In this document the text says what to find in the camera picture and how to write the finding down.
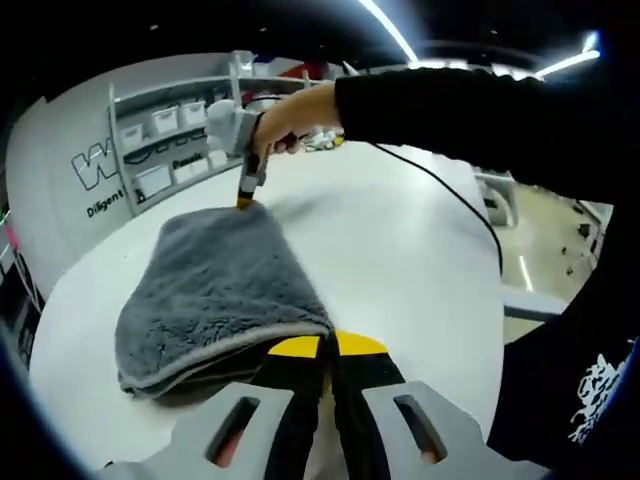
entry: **black sleeve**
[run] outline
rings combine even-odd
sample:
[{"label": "black sleeve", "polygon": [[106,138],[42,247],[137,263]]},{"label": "black sleeve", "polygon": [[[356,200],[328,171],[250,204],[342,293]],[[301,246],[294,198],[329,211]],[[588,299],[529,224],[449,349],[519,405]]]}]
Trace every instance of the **black sleeve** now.
[{"label": "black sleeve", "polygon": [[569,198],[615,203],[615,166],[637,158],[631,122],[601,88],[405,70],[339,79],[336,106],[347,139],[413,145]]}]

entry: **cable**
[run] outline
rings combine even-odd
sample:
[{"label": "cable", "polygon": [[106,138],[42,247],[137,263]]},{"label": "cable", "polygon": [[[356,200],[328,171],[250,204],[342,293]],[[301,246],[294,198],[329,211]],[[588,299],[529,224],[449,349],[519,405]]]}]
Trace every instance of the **cable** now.
[{"label": "cable", "polygon": [[482,214],[480,212],[478,212],[478,210],[476,210],[473,207],[473,205],[471,205],[469,202],[467,202],[458,192],[456,192],[444,180],[442,180],[438,175],[433,173],[428,168],[425,168],[422,165],[419,165],[416,162],[413,162],[413,161],[409,160],[408,158],[403,157],[402,155],[398,155],[397,153],[392,152],[391,150],[387,150],[386,148],[384,148],[381,145],[378,145],[377,143],[371,143],[370,145],[373,146],[373,147],[376,147],[379,150],[382,150],[383,152],[388,153],[392,157],[395,157],[395,158],[397,158],[398,160],[400,160],[400,161],[402,161],[404,163],[408,163],[409,165],[412,165],[412,166],[416,167],[417,169],[422,170],[427,175],[430,175],[440,185],[442,185],[444,188],[446,188],[449,191],[449,193],[451,193],[454,197],[456,197],[458,200],[460,200],[469,210],[471,210],[471,212],[473,212],[473,214],[476,217],[478,217],[478,219],[482,222],[482,224],[485,227],[487,227],[487,230],[489,230],[489,233],[493,237],[493,241],[495,242],[496,247],[498,248],[498,263],[500,265],[500,275],[502,275],[502,267],[503,267],[502,245],[500,245],[500,240],[498,239],[498,235],[496,235],[495,230],[493,229],[491,224],[487,221],[487,219],[484,218],[482,216]]}]

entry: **gray microfiber towel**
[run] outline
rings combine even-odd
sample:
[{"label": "gray microfiber towel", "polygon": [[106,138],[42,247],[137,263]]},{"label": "gray microfiber towel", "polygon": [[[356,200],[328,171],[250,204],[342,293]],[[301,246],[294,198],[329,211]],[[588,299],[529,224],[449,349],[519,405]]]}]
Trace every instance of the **gray microfiber towel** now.
[{"label": "gray microfiber towel", "polygon": [[247,378],[277,341],[331,328],[266,208],[187,213],[162,226],[120,313],[120,387],[157,397],[198,376]]}]

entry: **white table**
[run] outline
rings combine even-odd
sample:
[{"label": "white table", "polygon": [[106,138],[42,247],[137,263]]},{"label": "white table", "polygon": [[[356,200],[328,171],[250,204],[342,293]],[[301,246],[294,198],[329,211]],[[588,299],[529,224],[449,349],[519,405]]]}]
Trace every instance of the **white table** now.
[{"label": "white table", "polygon": [[[391,148],[484,211],[468,164]],[[122,393],[114,329],[161,225],[234,204],[238,175],[213,177],[135,218],[85,255],[49,298],[32,385],[90,468],[151,455],[193,408]],[[272,158],[256,199],[281,222],[335,325],[382,341],[408,380],[427,382],[470,412],[486,438],[502,372],[503,306],[496,247],[478,219],[429,176],[360,143]]]}]

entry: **yellow tip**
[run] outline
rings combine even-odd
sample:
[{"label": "yellow tip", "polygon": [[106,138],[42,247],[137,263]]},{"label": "yellow tip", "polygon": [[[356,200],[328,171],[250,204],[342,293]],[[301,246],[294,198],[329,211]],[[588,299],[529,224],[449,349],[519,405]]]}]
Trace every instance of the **yellow tip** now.
[{"label": "yellow tip", "polygon": [[294,337],[283,340],[269,350],[269,355],[316,358],[320,337]]},{"label": "yellow tip", "polygon": [[342,356],[389,353],[383,344],[363,335],[337,330],[336,337],[338,338],[338,346]]},{"label": "yellow tip", "polygon": [[236,203],[236,207],[238,207],[238,209],[240,209],[240,210],[244,210],[249,205],[251,205],[252,202],[253,202],[253,200],[251,200],[249,198],[238,197],[238,202]]}]

